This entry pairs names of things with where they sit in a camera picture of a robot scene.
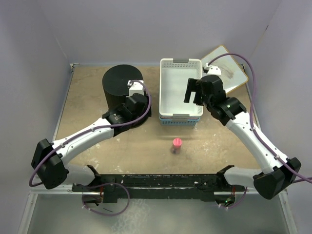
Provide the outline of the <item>white perforated plastic basket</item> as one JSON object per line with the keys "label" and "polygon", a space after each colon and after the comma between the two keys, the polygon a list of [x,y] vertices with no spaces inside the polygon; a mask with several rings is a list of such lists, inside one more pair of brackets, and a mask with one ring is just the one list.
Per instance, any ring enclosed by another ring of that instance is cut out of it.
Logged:
{"label": "white perforated plastic basket", "polygon": [[165,118],[198,118],[203,114],[201,106],[185,103],[188,79],[200,79],[202,63],[193,58],[163,58],[160,61],[159,115]]}

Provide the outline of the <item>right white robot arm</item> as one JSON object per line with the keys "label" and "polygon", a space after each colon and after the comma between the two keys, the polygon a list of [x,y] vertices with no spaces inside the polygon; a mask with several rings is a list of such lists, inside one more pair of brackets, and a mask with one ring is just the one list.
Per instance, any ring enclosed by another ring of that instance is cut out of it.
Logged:
{"label": "right white robot arm", "polygon": [[232,131],[256,159],[260,170],[228,166],[219,172],[217,186],[223,191],[234,185],[254,188],[265,199],[272,199],[291,185],[301,162],[276,148],[254,124],[246,107],[235,97],[228,97],[217,75],[189,78],[184,102],[195,93],[193,103],[207,108],[212,117]]}

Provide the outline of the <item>large black plastic container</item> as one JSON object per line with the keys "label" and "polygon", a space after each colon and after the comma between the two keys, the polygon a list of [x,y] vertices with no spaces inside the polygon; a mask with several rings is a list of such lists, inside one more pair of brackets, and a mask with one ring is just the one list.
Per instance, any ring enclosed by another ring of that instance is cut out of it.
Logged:
{"label": "large black plastic container", "polygon": [[114,66],[105,72],[102,78],[102,87],[110,111],[124,104],[126,98],[129,97],[127,86],[129,80],[144,81],[142,73],[136,67],[127,64]]}

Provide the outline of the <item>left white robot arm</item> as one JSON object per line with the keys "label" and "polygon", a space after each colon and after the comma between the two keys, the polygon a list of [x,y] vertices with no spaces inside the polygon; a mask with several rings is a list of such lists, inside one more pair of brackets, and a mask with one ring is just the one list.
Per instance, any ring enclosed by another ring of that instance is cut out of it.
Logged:
{"label": "left white robot arm", "polygon": [[106,112],[77,133],[53,142],[41,140],[31,163],[34,171],[29,186],[37,186],[33,179],[38,176],[40,184],[46,189],[53,189],[62,183],[73,183],[89,191],[97,190],[100,179],[96,170],[92,166],[71,165],[70,161],[92,146],[128,131],[145,118],[150,108],[151,96],[135,93],[124,104]]}

